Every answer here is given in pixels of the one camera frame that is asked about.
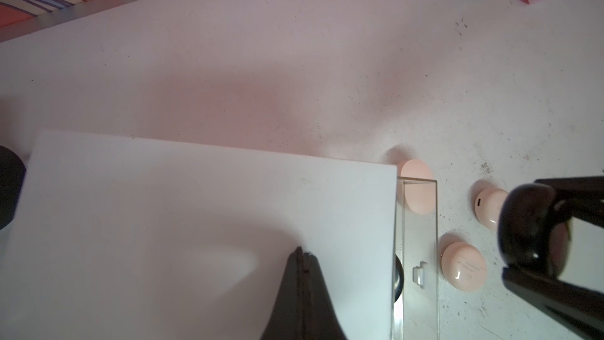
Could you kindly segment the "white drawer cabinet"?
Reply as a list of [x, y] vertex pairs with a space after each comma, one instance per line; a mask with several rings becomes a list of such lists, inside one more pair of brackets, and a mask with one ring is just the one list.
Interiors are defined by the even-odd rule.
[[1, 261], [4, 339], [258, 339], [288, 256], [391, 335], [396, 168], [46, 131]]

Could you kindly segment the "pink earphone case top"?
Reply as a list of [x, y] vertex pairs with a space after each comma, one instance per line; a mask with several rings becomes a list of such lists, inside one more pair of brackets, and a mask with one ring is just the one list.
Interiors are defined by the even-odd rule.
[[397, 197], [405, 209], [419, 214], [431, 214], [436, 209], [437, 187], [430, 167], [419, 159], [410, 159], [397, 165], [399, 177]]

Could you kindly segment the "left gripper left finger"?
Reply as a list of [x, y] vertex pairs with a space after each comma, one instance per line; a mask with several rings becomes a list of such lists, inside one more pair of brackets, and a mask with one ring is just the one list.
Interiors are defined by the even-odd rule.
[[297, 247], [288, 256], [269, 321], [262, 340], [296, 340], [304, 334], [304, 313], [301, 288], [303, 250]]

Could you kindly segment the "black earphone case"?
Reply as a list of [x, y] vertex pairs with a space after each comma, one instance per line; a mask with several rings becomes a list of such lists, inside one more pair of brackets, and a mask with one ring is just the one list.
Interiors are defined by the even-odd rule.
[[396, 303], [404, 289], [404, 269], [398, 256], [394, 256], [393, 302]]
[[557, 278], [564, 271], [571, 242], [571, 215], [565, 200], [542, 182], [512, 190], [501, 209], [498, 242], [509, 267]]

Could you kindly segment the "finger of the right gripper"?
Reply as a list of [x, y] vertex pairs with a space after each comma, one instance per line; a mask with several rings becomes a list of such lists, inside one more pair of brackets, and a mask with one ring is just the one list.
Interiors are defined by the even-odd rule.
[[553, 191], [550, 211], [556, 219], [577, 218], [603, 228], [603, 176], [538, 179], [535, 183]]
[[583, 339], [603, 338], [603, 294], [516, 267], [503, 269], [506, 289]]

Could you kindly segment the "clear drawer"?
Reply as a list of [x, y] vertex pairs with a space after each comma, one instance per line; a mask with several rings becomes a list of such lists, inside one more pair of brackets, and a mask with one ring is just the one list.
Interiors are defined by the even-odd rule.
[[439, 338], [437, 209], [416, 214], [400, 204], [396, 191], [394, 256], [404, 269], [404, 289], [393, 302], [392, 339]]

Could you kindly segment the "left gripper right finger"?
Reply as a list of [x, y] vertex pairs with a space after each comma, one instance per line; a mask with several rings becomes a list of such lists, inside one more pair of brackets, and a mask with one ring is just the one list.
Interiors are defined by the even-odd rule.
[[335, 313], [316, 256], [303, 253], [301, 272], [301, 338], [346, 339]]

